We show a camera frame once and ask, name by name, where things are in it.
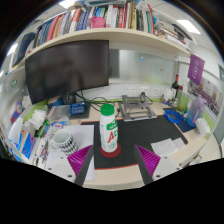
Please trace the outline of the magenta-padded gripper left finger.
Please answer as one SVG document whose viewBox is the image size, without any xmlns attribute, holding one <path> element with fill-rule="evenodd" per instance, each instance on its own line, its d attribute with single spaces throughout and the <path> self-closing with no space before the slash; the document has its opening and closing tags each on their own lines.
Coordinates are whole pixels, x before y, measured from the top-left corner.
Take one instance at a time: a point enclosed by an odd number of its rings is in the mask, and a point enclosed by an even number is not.
<svg viewBox="0 0 224 224">
<path fill-rule="evenodd" d="M 94 169 L 92 163 L 93 155 L 93 146 L 90 145 L 68 157 L 62 156 L 48 162 L 46 170 L 78 186 L 82 186 L 85 182 L 88 169 Z"/>
</svg>

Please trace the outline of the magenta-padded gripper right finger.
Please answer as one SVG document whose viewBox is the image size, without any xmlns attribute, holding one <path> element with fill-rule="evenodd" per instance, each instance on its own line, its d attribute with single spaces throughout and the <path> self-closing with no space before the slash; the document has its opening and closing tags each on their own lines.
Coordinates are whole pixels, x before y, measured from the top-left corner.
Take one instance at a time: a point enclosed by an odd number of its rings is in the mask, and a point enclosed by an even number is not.
<svg viewBox="0 0 224 224">
<path fill-rule="evenodd" d="M 145 185 L 182 169 L 168 157 L 160 157 L 142 146 L 134 146 L 134 155 Z"/>
</svg>

